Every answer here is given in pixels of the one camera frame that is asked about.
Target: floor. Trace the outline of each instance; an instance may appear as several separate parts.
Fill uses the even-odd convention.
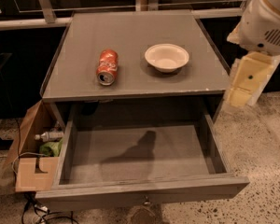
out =
[[[280,92],[262,94],[254,107],[224,106],[215,128],[217,140],[235,174],[248,176],[250,180],[235,198],[150,208],[84,210],[74,212],[74,219],[80,224],[280,223]],[[13,120],[0,120],[0,135],[5,138],[16,135]],[[6,154],[0,151],[0,157]],[[2,169],[3,162],[4,158],[0,159],[0,224],[21,223],[26,200],[14,192],[13,173],[10,167]],[[33,208],[23,219],[24,223],[38,220]],[[49,223],[71,223],[71,220],[58,218]]]

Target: soda can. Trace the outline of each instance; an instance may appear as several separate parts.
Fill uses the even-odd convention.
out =
[[[99,66],[96,69],[96,76],[104,86],[111,85],[118,73],[118,54],[112,49],[102,51]]]

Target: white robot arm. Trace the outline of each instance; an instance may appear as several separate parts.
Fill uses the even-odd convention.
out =
[[[253,105],[280,63],[280,0],[252,0],[228,41],[249,53],[237,61],[225,100]]]
[[[238,26],[239,45],[280,54],[280,0],[252,0]]]

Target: white bowl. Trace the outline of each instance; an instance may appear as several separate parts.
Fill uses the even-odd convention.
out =
[[[146,51],[145,58],[157,70],[170,73],[188,63],[189,54],[177,45],[158,44]]]

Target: cardboard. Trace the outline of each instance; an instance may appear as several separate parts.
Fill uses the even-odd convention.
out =
[[[50,190],[56,173],[58,158],[39,159],[39,170],[36,170],[37,158],[20,159],[16,191]]]
[[[14,138],[4,167],[14,162],[19,154],[38,153],[42,143],[35,140],[35,135],[48,131],[53,124],[54,118],[42,101],[29,108],[20,126],[21,135]],[[55,176],[58,159],[58,157],[43,157],[39,158],[39,164],[37,164],[37,158],[34,155],[22,156],[19,161],[16,191],[49,190]]]

